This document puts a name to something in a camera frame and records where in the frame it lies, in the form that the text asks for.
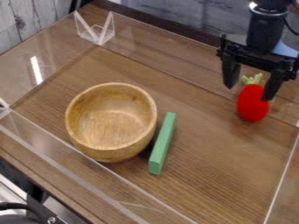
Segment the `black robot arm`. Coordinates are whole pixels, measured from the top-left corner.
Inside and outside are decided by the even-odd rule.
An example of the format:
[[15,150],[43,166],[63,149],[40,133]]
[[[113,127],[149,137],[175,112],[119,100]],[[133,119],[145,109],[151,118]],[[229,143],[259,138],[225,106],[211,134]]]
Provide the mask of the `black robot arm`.
[[221,61],[223,83],[232,89],[239,81],[240,65],[269,72],[261,96],[271,101],[283,83],[295,80],[299,73],[299,50],[282,40],[287,23],[288,5],[295,0],[252,0],[248,5],[247,33],[221,34],[216,55]]

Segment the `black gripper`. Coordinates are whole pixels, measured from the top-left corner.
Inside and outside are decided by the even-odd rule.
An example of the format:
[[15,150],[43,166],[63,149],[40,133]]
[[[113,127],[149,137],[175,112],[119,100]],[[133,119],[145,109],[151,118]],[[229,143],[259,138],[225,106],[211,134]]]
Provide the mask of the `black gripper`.
[[299,73],[299,50],[291,48],[283,41],[276,43],[271,52],[263,53],[247,46],[245,35],[221,34],[216,55],[220,58],[223,83],[228,89],[232,89],[239,81],[241,65],[267,72],[275,69],[264,87],[261,98],[264,102],[273,99],[283,82],[294,80]]

